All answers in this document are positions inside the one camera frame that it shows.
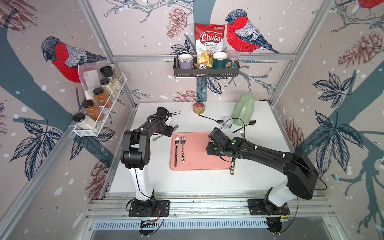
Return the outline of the patterned handle steel fork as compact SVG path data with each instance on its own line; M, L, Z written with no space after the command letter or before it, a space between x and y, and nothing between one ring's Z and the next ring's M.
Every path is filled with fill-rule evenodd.
M175 157L174 157L174 167L177 167L178 161L178 146L179 146L180 138L178 135L175 135Z

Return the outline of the white handled steel spoon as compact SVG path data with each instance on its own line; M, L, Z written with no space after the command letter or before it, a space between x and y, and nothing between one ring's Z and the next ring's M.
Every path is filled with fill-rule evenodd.
M186 143L186 138L184 136L181 137L180 142L182 144L182 162L185 162L185 148L184 145Z

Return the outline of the pink plastic tray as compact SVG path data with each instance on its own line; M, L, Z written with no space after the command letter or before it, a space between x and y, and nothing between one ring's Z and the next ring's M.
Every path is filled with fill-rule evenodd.
M181 139L186 138L185 162L182 162L182 144L178 146L177 167L174 167L175 157L175 135ZM203 170L228 170L231 167L231 159L229 157L209 156L206 147L210 139L208 132L195 133L175 133L172 136L170 168L173 171L203 171Z

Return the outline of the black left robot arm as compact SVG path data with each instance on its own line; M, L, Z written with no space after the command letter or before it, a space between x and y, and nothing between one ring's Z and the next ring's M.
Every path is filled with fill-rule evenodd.
M149 211L150 214L162 213L160 203L155 199L146 166L151 158L151 136L158 134L171 137L175 129L169 125L173 115L166 108L158 107L157 112L148 116L140 127L127 130L123 134L120 161L134 180L136 196L131 202L134 216L143 215L144 211Z

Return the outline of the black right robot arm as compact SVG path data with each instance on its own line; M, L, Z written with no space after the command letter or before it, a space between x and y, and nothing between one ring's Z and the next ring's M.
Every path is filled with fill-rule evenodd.
M270 188L264 199L248 200L252 215L257 212L260 215L282 214L283 207L288 201L294 198L312 199L320 176L304 152L280 152L238 137L231 140L219 128L214 128L208 138L210 139L206 147L208 155L254 161L277 170L287 177L277 187Z

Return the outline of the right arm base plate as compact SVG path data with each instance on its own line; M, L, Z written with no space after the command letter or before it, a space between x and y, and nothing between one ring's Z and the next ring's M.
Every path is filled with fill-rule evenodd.
M262 199L248 199L247 204L251 216L287 216L291 214L287 204L276 207Z

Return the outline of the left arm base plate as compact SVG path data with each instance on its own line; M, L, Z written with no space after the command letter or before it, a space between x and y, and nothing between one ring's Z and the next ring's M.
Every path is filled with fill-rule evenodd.
M129 217L168 217L170 210L170 201L131 200L126 205L126 211Z

